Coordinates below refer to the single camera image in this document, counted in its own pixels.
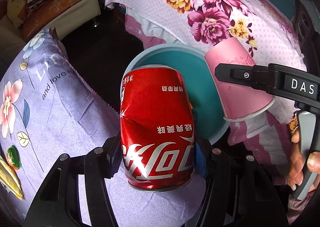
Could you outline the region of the person's right hand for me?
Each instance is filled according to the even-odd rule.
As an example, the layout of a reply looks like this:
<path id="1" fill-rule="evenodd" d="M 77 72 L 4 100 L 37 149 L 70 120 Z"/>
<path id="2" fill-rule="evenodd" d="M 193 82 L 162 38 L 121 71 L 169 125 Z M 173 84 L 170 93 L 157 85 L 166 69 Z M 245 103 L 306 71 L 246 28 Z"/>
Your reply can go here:
<path id="1" fill-rule="evenodd" d="M 299 149 L 299 141 L 300 141 L 300 134 L 299 129 L 296 128 L 295 132 L 292 135 L 291 141 L 293 142 L 291 155 L 290 155 L 290 166 L 289 171 L 287 173 L 286 179 L 288 185 L 291 187 L 293 191 L 295 191 L 297 186 L 300 186 L 304 175 L 302 172 L 303 169 L 303 156 Z M 317 189 L 319 185 L 319 173 L 320 173 L 320 155 L 319 152 L 313 152 L 309 155 L 306 165 L 310 172 L 316 173 L 317 178 L 311 185 L 309 192 L 314 191 Z"/>

